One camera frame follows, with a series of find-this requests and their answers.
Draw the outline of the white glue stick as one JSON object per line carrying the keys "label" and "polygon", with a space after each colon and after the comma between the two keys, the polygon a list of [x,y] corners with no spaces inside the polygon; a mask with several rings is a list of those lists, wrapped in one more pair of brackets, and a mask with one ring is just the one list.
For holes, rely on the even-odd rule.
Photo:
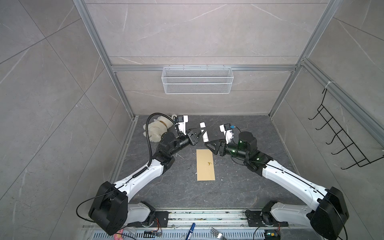
{"label": "white glue stick", "polygon": [[209,137],[208,137],[208,133],[207,133],[207,129],[206,129],[206,124],[205,122],[201,122],[200,123],[200,128],[201,128],[201,132],[202,132],[202,139],[203,139],[203,142],[206,143],[209,141]]}

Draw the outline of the yellow envelope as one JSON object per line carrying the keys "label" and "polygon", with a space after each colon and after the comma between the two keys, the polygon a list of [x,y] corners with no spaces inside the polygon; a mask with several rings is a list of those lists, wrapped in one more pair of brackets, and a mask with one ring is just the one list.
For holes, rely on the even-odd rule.
{"label": "yellow envelope", "polygon": [[210,150],[197,150],[197,181],[215,181],[213,153]]}

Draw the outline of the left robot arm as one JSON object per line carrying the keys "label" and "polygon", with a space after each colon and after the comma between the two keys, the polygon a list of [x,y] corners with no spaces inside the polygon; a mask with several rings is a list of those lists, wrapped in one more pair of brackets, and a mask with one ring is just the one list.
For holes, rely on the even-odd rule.
{"label": "left robot arm", "polygon": [[160,116],[157,123],[161,125],[158,146],[155,152],[149,148],[149,161],[133,174],[115,183],[104,182],[95,197],[91,198],[87,222],[95,223],[108,235],[134,224],[150,227],[156,218],[156,210],[147,202],[132,204],[131,199],[152,180],[164,174],[175,162],[174,154],[187,146],[196,145],[206,133],[205,123],[194,129],[180,128],[187,121],[184,117],[169,117],[162,113],[151,114],[145,124],[147,143],[151,142],[154,126],[150,120]]}

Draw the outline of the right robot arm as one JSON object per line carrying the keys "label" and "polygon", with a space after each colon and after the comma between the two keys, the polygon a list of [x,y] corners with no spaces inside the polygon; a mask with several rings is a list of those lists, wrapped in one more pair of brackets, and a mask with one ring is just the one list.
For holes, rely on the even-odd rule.
{"label": "right robot arm", "polygon": [[304,202],[303,206],[270,201],[260,217],[266,226],[287,222],[311,227],[327,240],[338,240],[349,212],[343,193],[335,188],[316,185],[288,170],[271,156],[258,150],[257,139],[250,132],[240,132],[236,144],[229,140],[205,142],[214,155],[239,159],[252,172],[280,185]]}

